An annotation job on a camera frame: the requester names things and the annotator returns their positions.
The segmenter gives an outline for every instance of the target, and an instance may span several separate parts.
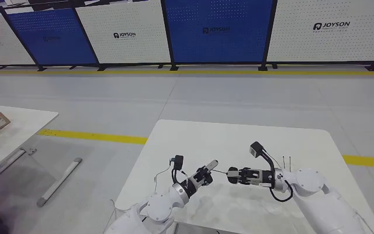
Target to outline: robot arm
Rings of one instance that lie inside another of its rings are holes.
[[[339,192],[329,186],[326,179],[316,170],[300,169],[291,173],[274,168],[266,150],[255,142],[250,152],[254,157],[262,156],[270,165],[270,170],[230,167],[227,172],[229,182],[269,187],[273,197],[280,202],[294,199],[310,226],[318,234],[364,234],[359,217]],[[280,200],[273,190],[290,191],[290,197]],[[322,191],[323,196],[312,196]]]
[[[210,175],[211,170],[218,165],[217,160],[213,160],[188,179],[179,183],[176,179],[176,171],[182,169],[183,156],[175,156],[172,179],[174,184],[169,187],[164,194],[152,194],[144,201],[133,205],[129,211],[118,218],[105,232],[105,234],[160,234],[168,229],[174,217],[171,215],[174,207],[183,208],[190,197],[197,192],[201,186],[209,185],[213,182]],[[141,219],[140,212],[147,207],[148,219],[152,223],[152,232],[147,229]]]

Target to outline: yellow stripe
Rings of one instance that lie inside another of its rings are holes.
[[[99,74],[216,74],[216,75],[374,75],[370,71],[248,71],[248,70],[105,70],[105,71],[0,71],[0,74],[99,75]]]
[[[38,135],[67,137],[85,140],[103,140],[106,142],[120,142],[128,144],[145,144],[148,139],[146,137],[139,136],[109,135],[91,132],[71,132],[51,129],[43,129],[38,133]],[[343,155],[343,159],[345,163],[350,165],[374,167],[374,157]]]
[[[345,163],[350,165],[374,167],[374,157],[343,155],[343,159]]]
[[[147,142],[146,137],[138,136],[121,136],[121,135],[109,135],[100,133],[90,133],[90,132],[70,132],[70,131],[60,131],[43,129],[38,133],[42,136],[57,136],[57,137],[67,137],[67,138],[77,138],[86,140],[104,140],[106,142],[121,142],[128,144],[145,144]]]

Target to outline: white pegboard panel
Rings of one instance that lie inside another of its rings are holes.
[[[160,1],[87,6],[77,12],[100,63],[170,63]]]
[[[267,61],[373,60],[374,0],[278,0]]]
[[[11,27],[0,15],[0,65],[35,64]]]

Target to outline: gray floor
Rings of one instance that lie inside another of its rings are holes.
[[[305,69],[311,68],[282,67]],[[373,90],[372,76],[0,74],[0,105],[59,112],[49,129],[147,137],[158,119],[324,129],[342,154],[358,156],[374,156]],[[23,156],[0,176],[0,213],[12,233],[103,233],[114,220],[109,200],[117,198],[142,145],[47,136],[32,141],[37,161]],[[76,157],[84,162],[38,208],[53,177]],[[374,168],[349,168],[374,209]],[[187,226],[178,232],[215,233]]]

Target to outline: white desk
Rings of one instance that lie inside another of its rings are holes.
[[[330,134],[314,129],[158,121],[116,206],[127,209],[152,194],[154,176],[165,170],[176,154],[184,156],[183,171],[189,175],[213,159],[219,161],[216,169],[221,171],[230,166],[268,170],[265,160],[249,153],[254,141],[259,141],[281,165],[282,156],[286,156],[286,168],[291,156],[292,171],[302,167],[318,170],[374,229],[374,215]],[[243,234],[314,233],[293,200],[277,202],[267,188],[233,185],[222,173],[212,172],[212,177],[213,183],[200,188],[184,209],[174,209],[176,222]],[[165,192],[171,185],[170,171],[158,176],[157,192]]]
[[[38,111],[33,109],[0,106],[2,112],[11,123],[0,129],[0,173],[8,168],[24,153],[32,155],[28,147],[20,148],[24,143],[45,127],[58,115],[57,112]],[[77,158],[65,171],[63,177],[57,180],[47,192],[38,200],[37,205],[42,207],[52,196],[56,189],[69,176],[73,169],[82,161]]]
[[[57,112],[0,106],[11,123],[0,130],[0,162],[18,151],[40,129],[58,116]]]

